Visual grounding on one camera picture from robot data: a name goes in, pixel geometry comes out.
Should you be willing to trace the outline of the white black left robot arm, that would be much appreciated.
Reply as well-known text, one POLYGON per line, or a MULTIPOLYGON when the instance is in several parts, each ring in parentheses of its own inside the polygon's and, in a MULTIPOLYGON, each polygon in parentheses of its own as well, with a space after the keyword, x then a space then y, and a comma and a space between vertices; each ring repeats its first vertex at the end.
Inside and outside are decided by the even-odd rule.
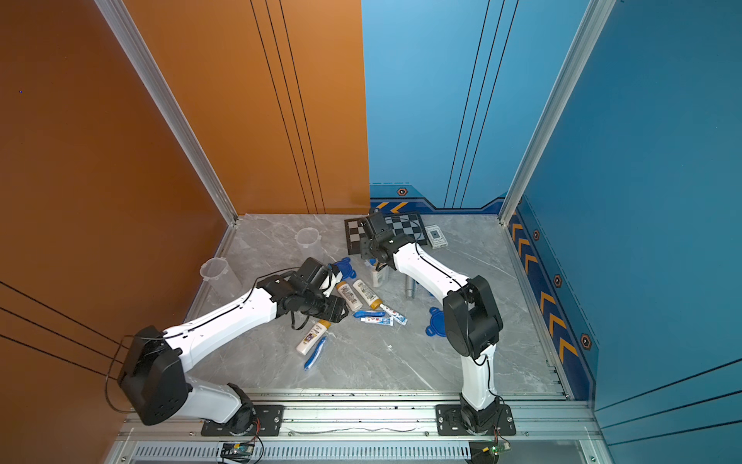
POLYGON ((339 273, 301 283, 289 273, 267 276, 233 302, 163 332, 149 326, 131 341, 117 383, 143 425, 172 418, 210 421, 232 435, 253 433, 255 407, 236 384, 217 385, 189 371, 221 346, 284 315, 330 322, 348 314, 332 290, 339 273))

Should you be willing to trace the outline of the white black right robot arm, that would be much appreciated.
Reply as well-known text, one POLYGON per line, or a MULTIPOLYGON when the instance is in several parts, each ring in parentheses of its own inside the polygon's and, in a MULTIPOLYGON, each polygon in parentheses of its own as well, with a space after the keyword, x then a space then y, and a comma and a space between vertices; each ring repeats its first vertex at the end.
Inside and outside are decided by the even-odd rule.
POLYGON ((419 283, 442 306, 446 339, 461 356, 463 426, 475 435, 492 434, 505 411, 494 384, 494 355, 504 321, 483 276, 460 274, 427 253, 410 235, 397 235, 382 213, 361 219, 362 248, 382 265, 419 283))

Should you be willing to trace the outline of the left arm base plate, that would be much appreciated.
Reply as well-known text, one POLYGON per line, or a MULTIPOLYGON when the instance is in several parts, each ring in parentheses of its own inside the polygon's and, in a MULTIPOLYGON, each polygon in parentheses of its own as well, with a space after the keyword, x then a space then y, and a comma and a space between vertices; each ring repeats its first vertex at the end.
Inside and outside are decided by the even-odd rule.
POLYGON ((285 407, 279 404, 243 406, 235 419, 227 423, 204 421, 201 435, 205 437, 276 437, 280 433, 285 407))

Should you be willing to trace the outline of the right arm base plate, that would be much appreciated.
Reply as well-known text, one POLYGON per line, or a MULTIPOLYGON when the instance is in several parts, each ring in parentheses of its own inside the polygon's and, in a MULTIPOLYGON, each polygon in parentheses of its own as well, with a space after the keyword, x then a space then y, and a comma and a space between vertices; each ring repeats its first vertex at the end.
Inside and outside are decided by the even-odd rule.
POLYGON ((484 410, 475 411, 467 402, 439 404, 435 408, 440 436, 504 436, 517 434, 511 408, 503 402, 493 402, 484 410))

